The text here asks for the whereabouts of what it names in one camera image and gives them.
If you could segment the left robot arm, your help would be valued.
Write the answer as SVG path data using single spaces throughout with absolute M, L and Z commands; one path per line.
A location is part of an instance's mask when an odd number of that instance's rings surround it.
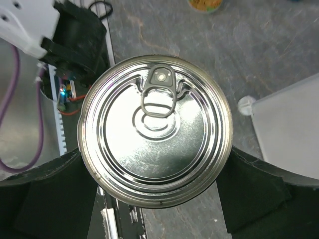
M 56 68 L 62 79 L 94 82 L 109 66 L 107 29 L 113 13 L 105 0 L 88 6 L 69 0 L 2 0 L 2 39 Z

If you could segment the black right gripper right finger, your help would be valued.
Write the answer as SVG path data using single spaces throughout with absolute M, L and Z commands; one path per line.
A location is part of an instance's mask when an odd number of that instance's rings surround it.
M 234 239 L 317 239 L 319 181 L 233 147 L 217 187 Z

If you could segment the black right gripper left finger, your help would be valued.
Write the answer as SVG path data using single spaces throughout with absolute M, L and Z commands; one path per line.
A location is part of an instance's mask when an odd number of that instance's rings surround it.
M 85 239 L 97 183 L 78 149 L 0 183 L 2 239 Z

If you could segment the blue soup can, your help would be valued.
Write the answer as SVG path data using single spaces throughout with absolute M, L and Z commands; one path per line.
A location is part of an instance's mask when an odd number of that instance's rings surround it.
M 232 148 L 231 110 L 217 82 L 190 62 L 134 58 L 143 77 L 140 167 L 130 167 L 138 177 L 138 206 L 174 207 L 204 192 L 222 171 Z

